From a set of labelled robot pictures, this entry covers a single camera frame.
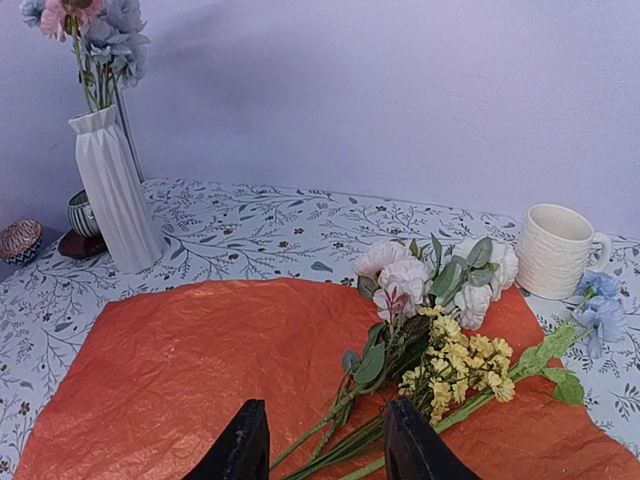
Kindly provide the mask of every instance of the mug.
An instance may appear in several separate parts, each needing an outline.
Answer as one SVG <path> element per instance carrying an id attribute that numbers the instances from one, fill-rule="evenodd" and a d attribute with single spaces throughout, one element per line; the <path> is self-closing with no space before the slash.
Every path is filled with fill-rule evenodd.
<path id="1" fill-rule="evenodd" d="M 100 235 L 100 227 L 93 214 L 93 209 L 89 205 L 87 192 L 84 190 L 69 200 L 67 205 L 69 223 L 71 228 L 78 235 L 86 238 L 93 238 Z"/>
<path id="2" fill-rule="evenodd" d="M 562 300 L 572 296 L 584 275 L 593 244 L 602 245 L 598 262 L 588 269 L 602 272 L 611 258 L 611 239 L 595 233 L 579 213 L 559 205 L 529 209 L 520 240 L 516 282 L 538 297 Z"/>

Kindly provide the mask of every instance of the orange wrapping paper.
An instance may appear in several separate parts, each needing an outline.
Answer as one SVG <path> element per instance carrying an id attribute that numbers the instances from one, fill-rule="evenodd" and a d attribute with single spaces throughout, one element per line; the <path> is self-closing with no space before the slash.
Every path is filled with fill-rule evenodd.
<path id="1" fill-rule="evenodd" d="M 180 479 L 249 398 L 266 400 L 275 458 L 326 413 L 342 354 L 361 348 L 377 321 L 356 290 L 295 280 L 209 282 L 110 304 L 38 418 L 15 478 Z M 506 338 L 516 356 L 543 338 L 515 289 L 482 333 Z M 492 402 L 443 438 L 485 480 L 640 479 L 635 457 L 552 391 L 527 380 L 516 400 Z M 381 401 L 364 399 L 352 421 Z"/>

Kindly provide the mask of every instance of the small pot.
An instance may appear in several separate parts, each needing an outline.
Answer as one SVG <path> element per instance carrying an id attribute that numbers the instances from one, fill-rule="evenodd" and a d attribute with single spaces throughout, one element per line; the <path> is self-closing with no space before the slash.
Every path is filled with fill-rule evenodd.
<path id="1" fill-rule="evenodd" d="M 89 205 L 87 192 L 83 190 L 69 200 L 67 210 L 69 213 L 69 223 L 74 232 L 86 238 L 93 238 L 100 235 L 100 227 L 93 214 L 93 209 L 91 205 Z"/>

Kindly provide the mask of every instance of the white wall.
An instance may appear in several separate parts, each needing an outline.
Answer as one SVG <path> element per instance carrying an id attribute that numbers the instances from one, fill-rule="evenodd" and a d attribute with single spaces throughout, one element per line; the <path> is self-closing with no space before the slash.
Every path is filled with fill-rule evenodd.
<path id="1" fill-rule="evenodd" d="M 0 204 L 60 226 L 82 94 L 68 48 L 15 3 L 0 3 Z M 516 216 L 558 202 L 640 235 L 640 2 L 177 3 L 143 0 L 149 74 L 127 99 L 147 176 Z"/>

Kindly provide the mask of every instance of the dark saucer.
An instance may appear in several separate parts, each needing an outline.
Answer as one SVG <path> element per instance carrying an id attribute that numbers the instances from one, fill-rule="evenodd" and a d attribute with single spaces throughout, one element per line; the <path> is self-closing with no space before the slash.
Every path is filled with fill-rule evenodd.
<path id="1" fill-rule="evenodd" d="M 107 244 L 104 243 L 102 237 L 86 238 L 78 235 L 73 230 L 67 233 L 58 245 L 60 255 L 76 260 L 91 258 L 106 251 Z"/>

